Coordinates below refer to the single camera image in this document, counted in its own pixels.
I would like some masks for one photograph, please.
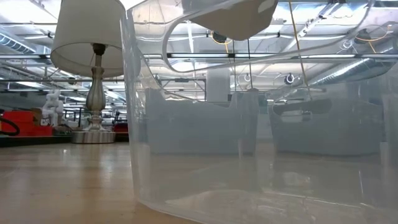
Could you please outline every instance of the silver lamp base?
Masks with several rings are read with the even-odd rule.
[[[72,143],[106,144],[114,143],[116,133],[109,131],[75,131],[72,132]]]

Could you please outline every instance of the ceiling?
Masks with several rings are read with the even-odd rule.
[[[121,1],[126,8],[142,2],[143,0],[124,0]],[[48,54],[52,47],[53,37],[56,35],[57,17],[60,10],[61,0],[0,0],[0,34],[15,39],[24,45],[36,49],[35,54]],[[302,30],[311,24],[311,20],[316,18],[318,13],[326,6],[324,1],[295,2],[294,18],[297,30]],[[335,45],[321,48],[320,46],[329,44],[338,38],[348,34],[363,18],[366,3],[364,1],[352,1],[348,4],[340,4],[333,13],[320,20],[315,26],[300,38],[302,49],[317,47],[318,49],[309,51],[307,55],[323,54],[365,54],[372,53],[369,45],[355,44],[349,40],[341,41]],[[395,7],[384,8],[385,12],[395,13]],[[384,27],[385,22],[378,20],[373,23],[374,16],[370,14],[369,20],[365,21],[368,32],[372,38],[387,34]],[[398,21],[395,18],[385,18],[386,21]],[[245,41],[229,41],[229,44],[217,44],[211,37],[211,30],[191,22],[182,22],[175,27],[167,44],[167,52],[171,54],[188,54],[185,58],[169,58],[174,69],[178,71],[188,71],[195,68],[205,68],[211,65],[231,63],[239,58],[206,58],[193,57],[193,54],[277,54],[296,50],[294,29],[289,11],[289,5],[280,1],[275,10],[271,25]],[[393,36],[395,23],[389,28],[387,37]],[[14,91],[38,91],[51,88],[63,90],[67,102],[71,104],[83,104],[85,95],[88,93],[90,81],[84,80],[71,73],[57,70],[47,58],[29,58],[21,52],[0,45],[0,78],[3,80],[53,80],[52,82],[31,83],[1,82],[0,88]],[[21,57],[6,58],[4,55],[17,55]],[[195,82],[195,79],[206,80],[207,71],[175,73],[163,69],[162,62],[156,58],[149,58],[148,63],[154,75],[163,80],[164,88],[171,92],[178,92],[190,98],[204,100],[203,81]],[[341,64],[341,60],[304,60],[303,68],[308,77],[316,77],[317,74]],[[299,60],[286,60],[278,63],[252,63],[250,65],[239,65],[231,67],[224,72],[228,72],[231,77],[231,91],[245,91],[250,87],[260,91],[268,91],[282,88],[285,86],[284,78],[288,74],[296,77],[302,76],[302,67]],[[174,78],[188,78],[189,82],[175,82]],[[106,80],[104,88],[107,91],[108,104],[117,103],[123,105],[126,101],[124,93],[123,76]]]

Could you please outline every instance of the cable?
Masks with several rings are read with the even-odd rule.
[[[13,127],[15,129],[15,132],[13,132],[13,133],[0,131],[0,134],[5,134],[5,135],[8,135],[8,136],[16,136],[16,135],[18,135],[20,133],[19,127],[15,123],[13,123],[12,121],[10,121],[8,119],[5,119],[5,118],[1,118],[1,117],[0,117],[0,121],[2,123],[9,124],[11,127]]]
[[[293,30],[294,30],[294,37],[296,39],[296,43],[297,43],[297,50],[298,50],[298,58],[300,59],[300,65],[301,65],[301,71],[303,73],[304,76],[304,84],[308,89],[308,94],[310,96],[310,99],[312,100],[312,96],[311,96],[311,90],[310,87],[308,86],[308,80],[307,80],[307,76],[305,75],[305,70],[304,70],[304,65],[303,65],[303,60],[301,58],[301,53],[300,53],[300,44],[299,44],[299,38],[297,37],[297,29],[296,29],[296,25],[294,22],[294,16],[293,16],[293,8],[292,8],[292,0],[289,0],[289,8],[290,8],[290,16],[292,17],[292,24],[293,24]]]
[[[213,41],[216,42],[216,44],[221,44],[221,45],[223,45],[223,44],[230,44],[230,43],[232,42],[232,40],[230,40],[229,42],[219,43],[219,42],[217,42],[217,41],[214,39],[213,33],[214,33],[214,31],[211,31],[210,35],[211,35],[211,38],[213,39]]]
[[[232,41],[232,51],[235,54],[235,41]],[[234,86],[235,86],[235,91],[236,91],[236,64],[235,64],[235,57],[234,57],[234,68],[233,68],[233,70],[234,70]]]
[[[296,56],[295,54],[302,54],[304,52],[309,52],[311,50],[325,49],[327,47],[331,47],[331,46],[334,46],[336,44],[339,44],[343,39],[354,38],[354,34],[357,33],[359,28],[362,26],[362,24],[364,23],[364,21],[368,17],[369,12],[371,11],[375,1],[376,0],[369,0],[367,9],[366,9],[366,11],[364,13],[364,17],[360,20],[360,22],[353,29],[351,29],[350,33],[345,35],[344,38],[332,41],[332,42],[330,42],[328,44],[324,44],[324,45],[321,45],[321,46],[308,47],[308,48],[305,48],[305,49],[302,49],[302,50],[292,50],[292,51],[289,51],[289,52],[278,53],[277,55],[274,55],[274,56],[264,56],[264,57],[252,58],[252,59],[250,59],[250,62],[251,63],[256,63],[256,62],[269,62],[269,63],[271,63],[271,61],[273,61],[275,59],[278,59],[278,58],[281,58],[281,57]],[[242,60],[242,61],[238,62],[238,65],[245,65],[247,63],[249,63],[248,60]],[[167,65],[167,66],[170,67],[170,69],[173,72],[179,73],[179,71],[177,71],[176,69],[173,69],[172,66],[170,66],[170,65]],[[216,69],[216,68],[226,68],[226,67],[229,67],[229,65],[228,64],[214,65],[214,66],[210,66],[210,67],[200,68],[200,69],[198,69],[198,71]],[[192,70],[184,71],[184,73],[187,73],[187,72],[193,72],[193,71]]]
[[[383,39],[383,38],[386,37],[386,35],[389,33],[389,29],[390,29],[390,26],[387,26],[387,31],[386,31],[386,33],[385,33],[382,37],[379,37],[379,38],[376,38],[376,39],[369,39],[369,40],[367,40],[367,39],[362,39],[362,38],[357,37],[358,35],[355,36],[355,38],[358,39],[358,40],[366,41],[366,42],[378,41],[378,40],[381,40],[381,39]]]
[[[372,42],[368,42],[368,43],[369,43],[369,45],[371,46],[373,52],[376,54],[376,51],[375,51],[374,48],[373,48]]]
[[[195,39],[195,38],[202,38],[202,37],[207,37],[207,36],[206,35],[197,35],[197,36],[193,36],[192,38]],[[275,37],[286,38],[286,39],[293,39],[294,38],[294,36],[291,35],[291,34],[279,34],[279,35],[270,34],[270,35],[259,36],[259,37],[254,36],[254,37],[250,37],[249,39],[250,40],[265,40],[265,39],[272,39],[272,38],[275,38]],[[342,37],[345,37],[345,35],[326,36],[326,37],[309,37],[309,36],[305,36],[305,37],[302,37],[301,39],[302,40],[333,40],[333,39],[340,39]],[[137,38],[137,39],[144,40],[144,41],[152,41],[152,40],[148,40],[148,39],[144,39],[144,38]],[[189,37],[170,37],[168,41],[169,42],[174,42],[174,41],[181,41],[181,40],[188,40],[188,39],[189,39]]]
[[[250,41],[249,41],[249,39],[248,39],[248,53],[249,53],[249,60],[250,60]],[[251,78],[251,63],[249,63],[249,71],[250,71],[250,86],[253,89],[253,79]]]

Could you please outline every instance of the white ceiling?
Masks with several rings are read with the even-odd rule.
[[[52,39],[47,37],[48,33],[51,35],[55,34],[57,16],[60,10],[61,0],[42,0],[41,4],[44,5],[44,9],[37,7],[32,1],[38,2],[38,0],[0,0],[0,29],[5,32],[14,35],[19,40],[27,43],[28,45],[44,45],[48,48],[51,48]],[[122,0],[121,2],[125,5],[126,8],[130,8],[135,4],[142,2],[143,0]],[[306,4],[296,4],[294,17],[296,23],[298,24],[297,29],[300,30],[305,26],[305,23],[309,19],[313,19],[325,6],[325,3],[306,3]],[[310,32],[307,34],[308,37],[313,38],[324,38],[324,37],[333,37],[339,35],[347,34],[363,17],[363,11],[355,10],[357,8],[362,8],[364,4],[351,4],[349,9],[348,7],[342,7],[338,11],[336,11],[333,16],[328,17],[325,20],[322,20],[319,24],[317,24]],[[250,40],[250,53],[278,53],[280,52],[290,41],[293,39],[288,38],[269,38],[269,39],[261,39],[265,35],[271,34],[286,34],[293,36],[293,26],[290,18],[290,12],[287,10],[287,3],[280,3],[276,9],[274,14],[275,21],[264,31],[260,32],[255,36],[254,39]],[[226,53],[225,45],[216,44],[211,37],[206,37],[206,33],[211,32],[206,28],[199,26],[197,24],[191,24],[192,35],[203,36],[197,37],[193,39],[193,49],[190,47],[190,41],[188,39],[188,27],[187,23],[179,24],[170,38],[174,39],[173,41],[169,41],[167,46],[168,52],[174,53]],[[306,49],[309,47],[316,47],[328,44],[335,39],[332,40],[306,40],[303,39],[300,41],[300,46],[302,49]],[[341,50],[341,45],[343,43],[339,43],[337,45],[333,45],[324,49],[316,49],[309,54],[335,54]],[[248,52],[248,42],[240,41],[230,43],[227,45],[228,53],[247,53]],[[291,50],[296,50],[296,46],[294,45]],[[368,52],[370,48],[368,46],[357,45],[356,50],[359,52]],[[0,46],[0,54],[16,54],[9,48]],[[18,65],[23,61],[14,60],[11,61],[13,64]],[[206,67],[211,63],[211,61],[202,61],[196,62],[197,67]],[[149,64],[151,66],[151,70],[153,74],[158,74],[160,77],[181,77],[184,76],[186,78],[193,77],[192,73],[180,74],[174,73],[170,70],[165,70],[156,65],[155,60],[150,60]],[[173,66],[177,70],[190,70],[187,67],[192,67],[191,62],[185,62],[184,60],[175,60],[173,62]],[[305,63],[304,68],[309,76],[315,76],[316,74],[324,71],[327,68],[330,68],[334,65],[334,63]],[[35,72],[39,75],[44,76],[44,67],[35,68],[35,67],[25,67],[25,69]],[[246,73],[250,72],[248,66],[238,66],[236,67],[236,71],[233,69],[230,70],[231,77],[237,76],[238,81],[244,84],[244,76]],[[270,88],[279,88],[284,85],[283,79],[284,75],[288,73],[292,73],[295,75],[301,75],[302,70],[299,63],[276,63],[276,64],[263,64],[263,63],[254,63],[251,65],[251,72],[255,78],[253,78],[253,84],[256,88],[261,90],[268,90]],[[65,72],[55,72],[54,77],[57,78],[69,78],[72,74],[67,74]],[[66,88],[86,88],[82,85],[82,83],[77,83],[76,85],[66,85]],[[124,83],[106,83],[105,88],[110,89],[123,89]],[[200,90],[197,83],[175,83],[170,82],[166,89],[187,89],[187,90]],[[194,93],[183,93],[186,96],[198,96],[202,97],[203,93],[194,92]]]

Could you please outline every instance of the white sculpture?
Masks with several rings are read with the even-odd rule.
[[[58,126],[58,115],[62,116],[63,113],[63,103],[58,99],[60,95],[60,90],[50,90],[50,92],[47,94],[47,101],[42,108],[42,126],[49,124],[51,124],[51,126]]]

